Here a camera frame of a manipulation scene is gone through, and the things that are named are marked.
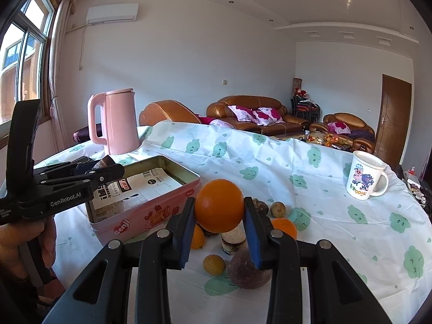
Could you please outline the person's left hand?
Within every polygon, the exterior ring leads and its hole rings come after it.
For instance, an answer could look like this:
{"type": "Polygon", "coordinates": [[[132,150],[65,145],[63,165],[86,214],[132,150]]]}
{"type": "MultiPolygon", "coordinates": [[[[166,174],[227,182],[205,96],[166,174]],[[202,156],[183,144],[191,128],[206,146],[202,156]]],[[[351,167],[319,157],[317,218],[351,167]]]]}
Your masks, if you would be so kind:
{"type": "Polygon", "coordinates": [[[38,238],[45,267],[51,268],[56,259],[56,223],[53,217],[45,222],[21,221],[1,225],[1,267],[19,279],[25,279],[25,270],[18,247],[38,238]]]}

